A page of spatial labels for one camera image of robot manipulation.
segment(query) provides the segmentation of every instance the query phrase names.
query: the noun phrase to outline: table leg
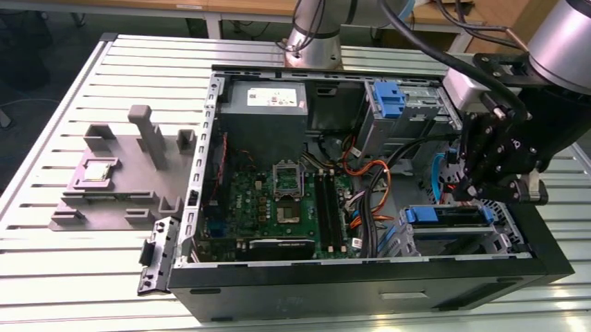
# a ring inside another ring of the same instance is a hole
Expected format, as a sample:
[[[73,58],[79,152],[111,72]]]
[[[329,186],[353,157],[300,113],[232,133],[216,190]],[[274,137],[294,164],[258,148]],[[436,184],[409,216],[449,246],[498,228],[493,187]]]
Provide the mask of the table leg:
[[[0,128],[6,129],[10,126],[11,119],[7,117],[6,113],[0,109]]]
[[[206,34],[209,39],[221,39],[221,19],[220,15],[205,13]]]
[[[85,24],[85,14],[78,14],[75,12],[70,12],[71,20],[75,26],[79,28]]]
[[[472,41],[472,36],[461,30],[461,32],[454,36],[453,42],[450,43],[448,52],[449,53],[464,53],[468,49],[469,42]]]

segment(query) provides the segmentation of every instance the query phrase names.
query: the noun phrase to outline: blue plastic latch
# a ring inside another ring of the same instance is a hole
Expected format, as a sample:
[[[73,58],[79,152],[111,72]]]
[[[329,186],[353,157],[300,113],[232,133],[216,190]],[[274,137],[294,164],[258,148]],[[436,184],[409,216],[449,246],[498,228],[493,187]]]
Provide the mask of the blue plastic latch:
[[[373,98],[381,107],[381,116],[386,119],[398,118],[406,105],[406,97],[397,88],[396,82],[374,82]]]
[[[413,207],[412,212],[416,215],[416,221],[420,223],[436,223],[438,218],[436,217],[434,208],[430,206]]]
[[[381,241],[377,244],[377,252],[381,251],[381,249],[384,248],[385,244],[388,243],[388,241],[394,233],[396,233],[396,227],[392,225],[389,227],[388,232],[385,233],[385,236],[382,237]]]
[[[404,213],[406,213],[408,223],[413,223],[416,221],[416,218],[414,218],[414,213],[412,212],[412,210],[406,210],[406,211],[404,211]]]
[[[486,223],[490,224],[494,221],[494,214],[492,213],[492,210],[482,206],[481,207],[481,214],[484,215],[484,219],[486,220]]]

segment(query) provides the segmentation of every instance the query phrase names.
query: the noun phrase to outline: cable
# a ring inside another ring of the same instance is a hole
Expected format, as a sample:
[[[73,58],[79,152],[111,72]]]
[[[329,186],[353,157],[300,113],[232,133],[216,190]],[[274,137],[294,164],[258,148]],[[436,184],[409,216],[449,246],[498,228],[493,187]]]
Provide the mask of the cable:
[[[226,156],[226,150],[228,150],[228,133],[224,133],[224,154],[221,155],[221,162],[220,162],[220,168],[217,169],[217,175],[214,178],[214,186],[212,195],[209,196],[209,200],[206,202],[206,205],[212,202],[214,198],[214,193],[217,191],[217,187],[220,186],[221,177],[224,176],[224,164],[225,164],[225,156]]]
[[[328,163],[322,163],[320,160],[317,160],[317,158],[313,156],[313,154],[310,154],[309,152],[304,151],[301,152],[301,155],[306,157],[308,160],[313,161],[316,164],[322,165],[324,169],[332,168],[334,167],[334,165],[328,164]]]
[[[526,108],[522,102],[518,100],[517,96],[506,89],[506,87],[500,83],[492,76],[482,72],[476,67],[470,66],[468,63],[452,57],[449,54],[436,50],[430,45],[428,45],[420,37],[417,37],[405,23],[400,20],[397,15],[392,12],[385,0],[378,0],[378,6],[382,9],[385,16],[389,19],[392,26],[396,28],[397,32],[406,38],[406,40],[422,51],[425,55],[432,57],[436,61],[441,62],[449,68],[454,69],[462,73],[466,77],[472,78],[477,83],[484,85],[497,96],[505,101],[506,105],[513,109],[514,116],[513,120],[525,121],[526,120]]]
[[[332,160],[332,157],[328,154],[328,151],[325,151],[325,148],[322,146],[322,141],[320,140],[320,138],[317,139],[316,144],[317,144],[317,149],[318,149],[320,153],[322,154],[322,157],[326,161],[326,163],[324,163],[324,165],[330,165],[330,166],[334,165],[334,161]]]
[[[414,10],[412,10],[412,12],[409,12],[409,29],[410,30],[414,30],[414,21],[416,21]]]
[[[450,141],[457,139],[457,134],[444,134],[444,135],[434,135],[434,136],[426,136],[422,138],[416,138],[414,140],[409,141],[405,145],[402,145],[400,148],[397,148],[396,152],[388,157],[388,160],[385,162],[386,165],[386,174],[389,176],[389,169],[396,165],[397,161],[404,157],[408,151],[410,151],[414,147],[424,144],[425,142],[441,140],[441,141]],[[374,188],[376,184],[378,183],[378,179],[384,175],[384,172],[374,173],[368,188],[364,191],[364,196],[357,201],[357,211],[358,216],[361,217],[361,227],[364,229],[364,235],[365,233],[369,233],[366,235],[366,240],[362,240],[361,244],[361,257],[369,257],[373,258],[377,255],[374,243],[377,242],[377,233],[376,233],[376,226],[374,226],[374,219],[370,213],[366,213],[370,211],[370,192]],[[366,248],[365,253],[366,256],[362,255],[362,249],[366,242]]]
[[[441,12],[442,16],[446,18],[446,20],[449,22],[452,22],[460,28],[469,29],[469,30],[480,30],[480,31],[500,31],[501,33],[506,31],[508,27],[505,27],[505,26],[480,26],[476,24],[468,24],[465,22],[457,21],[453,18],[453,16],[449,14],[449,12],[446,11],[445,7],[442,6],[441,0],[434,0],[434,2],[436,2],[436,6],[437,6],[438,11]]]
[[[1,104],[0,107],[5,107],[7,105],[15,104],[17,102],[54,102],[55,104],[59,103],[58,100],[43,99],[43,98],[34,98],[34,99],[19,99],[19,100],[14,100],[11,102],[6,102],[5,104]]]
[[[294,5],[294,10],[293,10],[293,16],[292,16],[292,26],[296,24],[296,13],[297,13],[297,9],[298,6],[301,4],[301,0],[297,0],[297,4]],[[304,42],[301,44],[298,44],[298,46],[296,46],[292,49],[288,49],[285,45],[282,45],[280,43],[280,41],[274,42],[274,45],[277,45],[277,47],[285,51],[285,52],[300,52],[304,48],[306,48],[306,46],[310,44],[310,42],[313,41],[313,38],[310,38],[312,36],[312,28],[313,28],[313,22],[316,21],[316,16],[320,10],[320,6],[322,7],[321,9],[321,13],[320,13],[320,18],[318,18],[318,23],[316,25],[316,31],[313,32],[313,34],[317,34],[318,30],[320,30],[320,26],[322,25],[322,19],[324,19],[324,9],[325,9],[325,0],[322,0],[321,4],[320,2],[317,3],[317,7],[316,7],[316,11],[313,12],[313,16],[312,16],[312,22],[310,22],[310,27],[308,28],[306,32],[305,32],[305,38],[304,38]]]
[[[441,192],[438,190],[438,164],[444,159],[445,154],[436,154],[433,158],[433,164],[430,165],[430,188],[433,189],[434,201],[441,199]]]
[[[266,22],[265,27],[260,30],[260,33],[257,33],[254,36],[250,36],[250,39],[254,40],[256,38],[258,38],[262,33],[265,33],[268,26],[270,25],[270,22]]]
[[[446,20],[453,25],[456,25],[460,28],[462,28],[465,30],[465,32],[468,33],[468,35],[470,35],[472,37],[478,38],[481,40],[485,40],[486,42],[490,42],[490,43],[494,43],[494,44],[504,45],[506,47],[512,47],[512,48],[520,49],[518,46],[514,43],[512,43],[510,41],[508,41],[508,40],[505,40],[502,38],[496,38],[496,37],[492,37],[492,36],[482,35],[481,33],[477,33],[474,30],[482,30],[481,29],[482,26],[472,25],[474,27],[478,27],[480,29],[464,28],[462,27],[462,26],[469,26],[469,24],[465,24],[465,17],[462,16],[462,11],[461,11],[461,7],[460,7],[461,6],[460,0],[454,0],[454,12],[457,14],[458,21],[454,20],[454,18],[452,17],[449,12],[446,11],[446,9],[445,9],[445,7],[444,7],[444,5],[442,5],[440,0],[436,0],[436,6],[438,7],[438,11],[441,12],[441,14],[446,18]],[[501,28],[504,30],[490,30],[490,31],[502,31],[502,32],[505,32],[506,29],[508,29],[505,26],[496,26],[493,28]]]
[[[458,18],[460,22],[461,22],[461,23],[465,23],[465,18],[464,18],[464,16],[462,16],[462,10],[461,10],[461,2],[460,2],[460,0],[456,0],[456,2],[454,2],[454,11],[456,11],[456,13],[457,13],[457,18]],[[486,35],[484,35],[484,34],[481,34],[481,33],[477,33],[477,32],[473,31],[472,29],[465,29],[465,32],[466,32],[468,35],[470,35],[472,37],[478,38],[478,39],[481,39],[481,40],[485,40],[486,42],[496,43],[496,44],[498,44],[498,45],[504,45],[504,46],[506,46],[506,47],[512,47],[512,48],[520,49],[520,47],[518,47],[518,45],[516,45],[516,43],[513,43],[512,41],[508,41],[508,40],[505,40],[505,39],[502,39],[502,38],[496,38],[496,37],[492,37],[492,36],[486,36]]]
[[[354,194],[354,196],[350,197],[350,199],[344,203],[345,209],[349,209],[350,205],[354,203],[354,201],[362,197],[362,193],[364,193],[364,190],[361,190],[357,194]]]
[[[314,168],[317,168],[317,169],[324,169],[325,171],[328,171],[328,168],[326,168],[324,165],[321,165],[317,161],[314,161],[313,159],[310,159],[310,157],[309,157],[305,153],[301,154],[301,158],[302,158],[306,162],[309,162],[309,164],[312,164],[312,166],[314,166]]]
[[[373,220],[385,221],[385,220],[394,220],[394,218],[390,216],[373,216]],[[352,220],[349,227],[350,227],[350,229],[354,229],[358,225],[361,225],[361,217],[357,216]]]

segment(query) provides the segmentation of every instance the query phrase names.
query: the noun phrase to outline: wooden desk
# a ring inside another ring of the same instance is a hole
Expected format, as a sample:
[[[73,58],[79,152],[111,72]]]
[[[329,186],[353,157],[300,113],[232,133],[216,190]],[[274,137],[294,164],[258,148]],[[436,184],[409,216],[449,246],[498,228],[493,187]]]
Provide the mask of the wooden desk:
[[[0,8],[204,19],[209,38],[221,39],[222,20],[290,23],[296,2],[297,0],[0,0]],[[466,16],[466,21],[484,23],[474,10]],[[414,8],[413,27],[417,31],[456,34],[449,52],[464,52],[472,41],[462,29],[444,19],[433,3]]]
[[[289,23],[296,3],[297,0],[209,0],[206,15],[209,20],[218,19],[218,21],[225,19]],[[448,51],[453,53],[465,51],[472,41],[472,36],[469,36],[461,28],[449,23],[442,17],[434,3],[428,3],[414,8],[413,14],[414,30],[456,34]],[[484,19],[476,10],[472,10],[469,15],[466,15],[466,21],[472,24],[484,24]],[[208,33],[209,37],[220,37],[220,29],[218,27],[216,29],[216,24],[212,22],[208,22]]]
[[[208,0],[22,0],[22,2],[165,10],[206,10]]]
[[[290,17],[296,3],[297,0],[209,0],[208,11],[281,15]],[[484,23],[484,19],[474,10],[466,15],[466,21],[469,23]],[[414,22],[417,24],[450,25],[436,8],[434,3],[428,3],[414,8]]]

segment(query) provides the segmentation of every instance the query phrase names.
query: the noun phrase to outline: motherboard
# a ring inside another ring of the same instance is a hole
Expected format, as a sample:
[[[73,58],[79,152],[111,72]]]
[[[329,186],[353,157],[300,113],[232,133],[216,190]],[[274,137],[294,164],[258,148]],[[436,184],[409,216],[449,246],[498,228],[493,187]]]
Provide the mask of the motherboard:
[[[293,259],[354,257],[338,208],[350,195],[349,177],[298,168],[300,164],[278,164],[268,172],[232,174],[225,217],[205,221],[201,260],[241,261],[253,259],[252,255],[264,260],[280,258],[268,254],[281,255],[281,259],[285,255]],[[281,253],[277,246],[290,248]]]

